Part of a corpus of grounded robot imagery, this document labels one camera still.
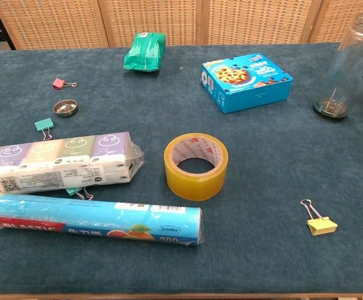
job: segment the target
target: barcode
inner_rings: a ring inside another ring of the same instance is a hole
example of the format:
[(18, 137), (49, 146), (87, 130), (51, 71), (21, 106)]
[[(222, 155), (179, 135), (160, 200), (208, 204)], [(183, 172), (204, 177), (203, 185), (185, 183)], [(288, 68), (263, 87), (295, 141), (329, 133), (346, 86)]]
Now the barcode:
[(173, 213), (173, 214), (185, 214), (186, 208), (182, 206), (171, 205), (152, 205), (151, 211), (155, 213)]
[(180, 206), (169, 206), (169, 205), (159, 205), (160, 211), (180, 211), (182, 207)]
[(208, 76), (208, 84), (209, 84), (209, 88), (213, 89), (213, 80), (211, 77)]

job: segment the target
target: woven rattan panel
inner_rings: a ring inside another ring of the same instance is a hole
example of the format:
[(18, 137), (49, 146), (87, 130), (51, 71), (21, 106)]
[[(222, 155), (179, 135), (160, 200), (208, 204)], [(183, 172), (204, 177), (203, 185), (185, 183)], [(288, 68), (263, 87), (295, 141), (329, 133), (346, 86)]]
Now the woven rattan panel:
[(315, 42), (339, 42), (355, 15), (363, 13), (363, 0), (331, 0), (315, 24)]
[(209, 44), (297, 44), (311, 0), (210, 0)]
[(98, 0), (0, 0), (16, 49), (108, 47)]
[(194, 45), (196, 0), (100, 0), (111, 47), (131, 46), (140, 32), (166, 34), (166, 45)]

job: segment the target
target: chocolate chip cookie image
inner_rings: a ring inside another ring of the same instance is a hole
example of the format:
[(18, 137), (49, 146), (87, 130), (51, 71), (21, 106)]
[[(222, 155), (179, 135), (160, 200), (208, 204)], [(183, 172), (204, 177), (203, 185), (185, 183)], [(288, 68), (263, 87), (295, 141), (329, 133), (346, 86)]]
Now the chocolate chip cookie image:
[(224, 83), (240, 84), (250, 79), (250, 75), (245, 69), (232, 67), (221, 67), (215, 73), (216, 77)]

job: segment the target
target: metal clip handle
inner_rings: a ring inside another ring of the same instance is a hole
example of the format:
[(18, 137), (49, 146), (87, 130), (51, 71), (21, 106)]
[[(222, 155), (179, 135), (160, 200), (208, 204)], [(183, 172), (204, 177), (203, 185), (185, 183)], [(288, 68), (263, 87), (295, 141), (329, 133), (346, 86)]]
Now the metal clip handle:
[(320, 215), (320, 213), (312, 206), (312, 201), (310, 199), (303, 199), (300, 201), (300, 204), (303, 205), (303, 207), (305, 207), (305, 209), (307, 210), (307, 213), (309, 215), (309, 217), (311, 218), (311, 220), (313, 220), (314, 218), (311, 215), (311, 211), (309, 210), (311, 208), (311, 210), (320, 218), (323, 220), (323, 217)]
[(76, 82), (64, 82), (63, 83), (63, 87), (64, 88), (67, 88), (67, 87), (72, 87), (72, 88), (75, 88), (77, 86), (77, 83)]
[(48, 136), (45, 134), (44, 129), (41, 130), (44, 134), (44, 141), (49, 141), (50, 139), (52, 139), (52, 135), (49, 133), (49, 127), (48, 127)]
[[(83, 187), (83, 191), (84, 191), (84, 193), (86, 194), (86, 197), (87, 197), (87, 199), (88, 199), (88, 200), (93, 200), (94, 195), (89, 194), (89, 193), (88, 193), (88, 191), (87, 191), (87, 189), (86, 189), (85, 187)], [(84, 200), (84, 199), (85, 199), (85, 197), (84, 197), (81, 193), (79, 193), (79, 192), (75, 192), (75, 194), (76, 194), (77, 196), (79, 196), (79, 197), (80, 197), (80, 199), (82, 199), (82, 200)]]

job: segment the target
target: tissue pack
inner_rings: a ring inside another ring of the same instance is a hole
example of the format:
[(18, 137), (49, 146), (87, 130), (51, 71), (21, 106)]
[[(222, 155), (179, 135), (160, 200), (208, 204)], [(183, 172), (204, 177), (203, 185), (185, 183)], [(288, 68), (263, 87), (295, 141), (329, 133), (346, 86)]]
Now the tissue pack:
[(0, 147), (0, 194), (128, 183), (143, 164), (128, 132)]

